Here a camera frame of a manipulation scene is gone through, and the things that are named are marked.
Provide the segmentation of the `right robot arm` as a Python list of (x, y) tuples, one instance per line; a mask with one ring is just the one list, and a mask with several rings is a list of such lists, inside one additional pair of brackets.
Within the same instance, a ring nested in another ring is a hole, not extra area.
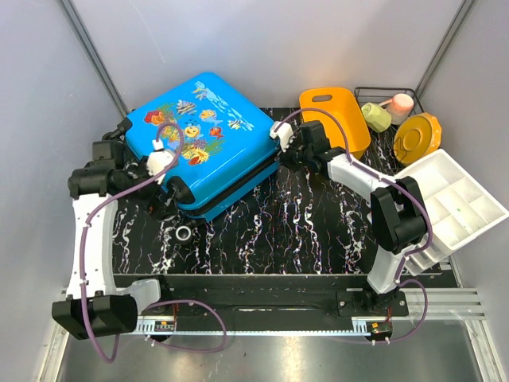
[(291, 170), (305, 166), (347, 186), (368, 203), (378, 248), (366, 284), (354, 301), (370, 315), (381, 314), (395, 300), (406, 258), (431, 228), (417, 181), (386, 177), (345, 149), (332, 147), (318, 121), (303, 123), (296, 130), (288, 123), (276, 122), (270, 137), (279, 142), (282, 165)]

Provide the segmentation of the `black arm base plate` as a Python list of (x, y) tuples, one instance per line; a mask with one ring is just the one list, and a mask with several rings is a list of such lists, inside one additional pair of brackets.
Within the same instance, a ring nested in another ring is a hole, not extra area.
[(359, 301), (363, 275), (169, 275), (160, 278), (161, 298), (177, 300), (180, 331), (213, 331), (220, 325), (193, 299), (209, 305), (231, 332), (335, 331), (354, 317), (406, 318), (403, 292), (389, 309), (365, 310)]

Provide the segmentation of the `blue fish-print suitcase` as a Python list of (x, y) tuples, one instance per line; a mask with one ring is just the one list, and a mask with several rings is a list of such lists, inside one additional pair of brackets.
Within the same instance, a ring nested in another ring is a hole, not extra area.
[(177, 190), (186, 217), (177, 227), (181, 244), (278, 169), (274, 121), (212, 72), (204, 72), (134, 109), (105, 139), (124, 137), (138, 159), (153, 152), (153, 140), (181, 154), (165, 175)]

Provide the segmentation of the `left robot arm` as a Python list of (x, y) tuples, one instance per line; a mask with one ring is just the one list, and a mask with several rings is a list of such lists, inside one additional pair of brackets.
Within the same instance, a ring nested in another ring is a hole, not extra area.
[(94, 142), (92, 160), (68, 179), (76, 223), (74, 260), (65, 299), (52, 304), (52, 318), (78, 340), (130, 333), (146, 308), (162, 315), (171, 307), (172, 296), (157, 279), (122, 289), (115, 285), (112, 271), (118, 199), (130, 188), (157, 189), (164, 179), (162, 170), (176, 163), (174, 152), (161, 142), (153, 145), (136, 179), (124, 172), (126, 147), (115, 140)]

